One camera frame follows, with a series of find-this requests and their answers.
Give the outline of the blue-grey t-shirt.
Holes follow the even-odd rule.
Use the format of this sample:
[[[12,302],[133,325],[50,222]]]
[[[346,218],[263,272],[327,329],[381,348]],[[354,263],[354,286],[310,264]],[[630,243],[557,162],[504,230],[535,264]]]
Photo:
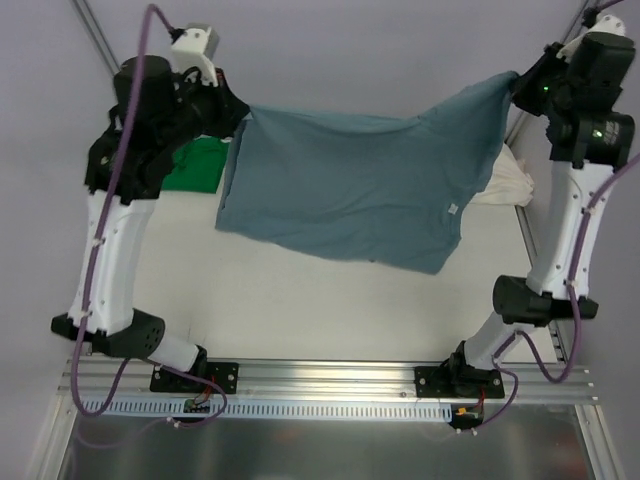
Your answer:
[[[255,106],[229,148],[219,230],[437,274],[502,149],[507,71],[406,118]]]

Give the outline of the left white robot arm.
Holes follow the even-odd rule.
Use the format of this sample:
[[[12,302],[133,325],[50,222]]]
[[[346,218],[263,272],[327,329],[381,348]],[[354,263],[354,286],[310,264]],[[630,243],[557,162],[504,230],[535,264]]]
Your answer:
[[[224,72],[208,60],[175,65],[126,60],[113,78],[116,104],[88,154],[89,230],[78,291],[54,334],[112,358],[173,368],[186,391],[207,382],[202,347],[171,336],[163,319],[133,306],[142,240],[174,153],[201,136],[228,138],[248,114]]]

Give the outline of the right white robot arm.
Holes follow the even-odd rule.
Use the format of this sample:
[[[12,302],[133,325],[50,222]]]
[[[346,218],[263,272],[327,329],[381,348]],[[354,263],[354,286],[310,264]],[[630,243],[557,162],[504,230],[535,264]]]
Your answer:
[[[496,280],[492,315],[417,386],[438,396],[501,398],[498,366],[519,341],[568,319],[579,340],[582,321],[596,316],[590,260],[606,194],[631,165],[635,122],[613,107],[635,54],[624,34],[591,28],[566,46],[546,47],[514,82],[514,105],[548,120],[553,165],[547,238],[526,277]]]

